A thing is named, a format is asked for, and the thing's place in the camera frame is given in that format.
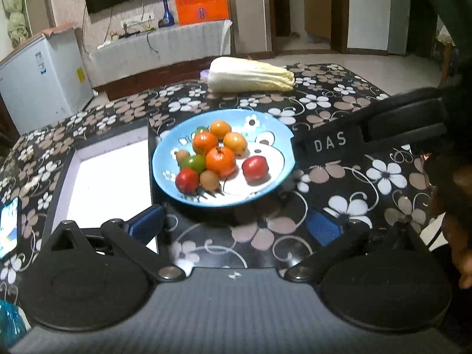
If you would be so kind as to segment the person's hand at right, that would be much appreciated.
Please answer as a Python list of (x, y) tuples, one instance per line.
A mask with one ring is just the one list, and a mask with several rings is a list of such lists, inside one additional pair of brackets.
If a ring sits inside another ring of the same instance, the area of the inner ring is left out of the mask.
[(451, 155), (432, 154), (424, 164), (434, 186), (431, 209), (443, 215), (442, 233), (460, 272), (459, 286), (471, 287), (471, 166)]

